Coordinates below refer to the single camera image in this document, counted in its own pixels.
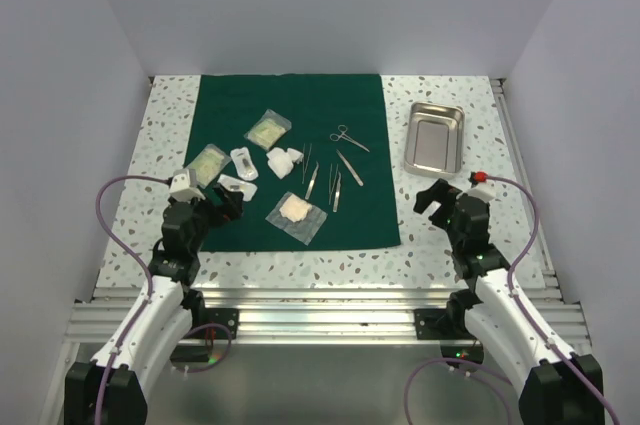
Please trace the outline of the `white gauze pad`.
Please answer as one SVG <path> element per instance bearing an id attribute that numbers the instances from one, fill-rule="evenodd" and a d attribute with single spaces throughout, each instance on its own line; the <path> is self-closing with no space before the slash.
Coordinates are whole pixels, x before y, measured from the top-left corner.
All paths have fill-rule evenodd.
<path id="1" fill-rule="evenodd" d="M 278 179 L 283 179 L 291 173 L 294 166 L 300 163 L 304 157 L 299 150 L 288 148 L 286 150 L 274 147 L 267 154 L 267 164 Z"/>

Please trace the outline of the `thin dark tweezers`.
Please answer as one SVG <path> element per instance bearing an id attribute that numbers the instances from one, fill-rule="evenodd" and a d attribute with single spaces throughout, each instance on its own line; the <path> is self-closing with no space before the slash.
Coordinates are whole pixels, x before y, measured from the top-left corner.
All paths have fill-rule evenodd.
<path id="1" fill-rule="evenodd" d="M 302 162 L 301 162 L 301 165 L 302 165 L 302 167 L 301 167 L 301 169 L 302 169 L 302 182 L 305 182 L 306 173 L 307 173 L 307 169 L 308 169 L 308 165 L 309 165 L 309 160 L 310 160 L 310 156 L 311 156 L 311 152 L 312 152 L 312 147 L 313 147 L 312 143 L 303 145 Z"/>

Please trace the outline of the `curved steel tweezers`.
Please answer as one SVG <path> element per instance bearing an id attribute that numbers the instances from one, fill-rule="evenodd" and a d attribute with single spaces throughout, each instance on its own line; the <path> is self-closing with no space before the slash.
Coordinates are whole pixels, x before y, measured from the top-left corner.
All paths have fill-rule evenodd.
<path id="1" fill-rule="evenodd" d="M 316 182 L 316 179 L 317 179 L 318 171 L 319 171 L 319 162 L 316 161 L 314 170 L 312 172 L 312 175 L 311 175 L 311 178 L 310 178 L 310 181 L 308 183 L 307 190 L 306 190 L 306 193 L 305 193 L 305 197 L 304 197 L 305 200 L 309 200 L 310 197 L 311 197 L 311 194 L 313 192 L 313 189 L 314 189 L 314 186 L 315 186 L 315 182 Z"/>

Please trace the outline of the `straight steel tweezers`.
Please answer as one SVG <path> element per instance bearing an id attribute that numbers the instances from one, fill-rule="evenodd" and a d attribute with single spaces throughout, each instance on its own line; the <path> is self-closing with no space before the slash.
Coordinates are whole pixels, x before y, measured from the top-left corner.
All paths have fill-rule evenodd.
<path id="1" fill-rule="evenodd" d="M 343 164 L 345 165 L 345 167 L 347 168 L 349 173 L 352 175 L 352 177 L 354 178 L 355 182 L 360 187 L 363 187 L 364 186 L 364 182 L 363 182 L 362 178 L 359 176 L 359 174 L 356 172 L 355 168 L 351 165 L 351 163 L 347 160 L 347 158 L 339 150 L 336 150 L 336 154 L 338 155 L 340 160 L 343 162 Z"/>

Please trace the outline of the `short steel tweezers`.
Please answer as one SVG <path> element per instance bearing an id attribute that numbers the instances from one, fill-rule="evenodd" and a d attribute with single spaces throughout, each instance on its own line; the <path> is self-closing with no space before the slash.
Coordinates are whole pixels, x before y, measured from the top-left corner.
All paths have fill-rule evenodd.
<path id="1" fill-rule="evenodd" d="M 333 189 L 332 211 L 336 213 L 339 208 L 339 199 L 341 194 L 341 172 L 339 171 L 336 173 Z"/>

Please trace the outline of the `long thin tweezers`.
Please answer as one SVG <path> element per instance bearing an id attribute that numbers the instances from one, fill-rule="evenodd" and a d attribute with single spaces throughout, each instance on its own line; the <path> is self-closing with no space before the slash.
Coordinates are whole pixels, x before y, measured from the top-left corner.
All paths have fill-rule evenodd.
<path id="1" fill-rule="evenodd" d="M 329 192 L 328 192 L 329 203 L 332 203 L 332 200 L 334 197 L 337 174 L 338 174 L 337 166 L 335 164 L 331 164 L 329 169 Z"/>

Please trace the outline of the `steel forceps scissors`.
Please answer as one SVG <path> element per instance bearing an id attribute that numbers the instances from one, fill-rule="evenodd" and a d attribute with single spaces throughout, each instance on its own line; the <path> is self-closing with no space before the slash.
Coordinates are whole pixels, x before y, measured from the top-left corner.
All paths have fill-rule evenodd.
<path id="1" fill-rule="evenodd" d="M 338 142 L 338 141 L 346 141 L 349 142 L 353 145 L 355 145 L 356 147 L 366 151 L 367 153 L 370 152 L 370 149 L 368 147 L 366 147 L 364 144 L 358 142 L 357 140 L 355 140 L 354 138 L 352 138 L 349 134 L 348 134 L 348 127 L 344 124 L 341 124 L 338 126 L 337 132 L 336 133 L 331 133 L 329 135 L 329 139 L 331 141 L 334 142 Z"/>

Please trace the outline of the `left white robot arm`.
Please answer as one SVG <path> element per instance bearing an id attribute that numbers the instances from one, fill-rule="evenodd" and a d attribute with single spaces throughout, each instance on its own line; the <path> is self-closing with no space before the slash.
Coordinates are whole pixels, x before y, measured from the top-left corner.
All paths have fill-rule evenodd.
<path id="1" fill-rule="evenodd" d="M 161 236 L 142 266 L 145 284 L 106 343 L 87 362 L 75 362 L 64 381 L 66 424 L 143 424 L 150 393 L 179 342 L 235 338 L 235 319 L 207 310 L 193 283 L 198 253 L 208 235 L 241 217 L 243 195 L 217 185 L 215 200 L 203 194 L 169 200 Z"/>

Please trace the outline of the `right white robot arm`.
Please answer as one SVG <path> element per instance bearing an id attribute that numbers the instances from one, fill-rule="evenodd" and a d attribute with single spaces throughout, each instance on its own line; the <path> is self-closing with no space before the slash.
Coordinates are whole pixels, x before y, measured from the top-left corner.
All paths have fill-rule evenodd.
<path id="1" fill-rule="evenodd" d="M 602 424 L 602 369 L 579 354 L 544 320 L 518 283 L 514 264 L 492 243 L 489 175 L 474 172 L 462 191 L 439 179 L 416 195 L 414 211 L 437 209 L 431 224 L 449 240 L 456 274 L 466 287 L 450 295 L 443 332 L 477 339 L 518 395 L 525 424 Z"/>

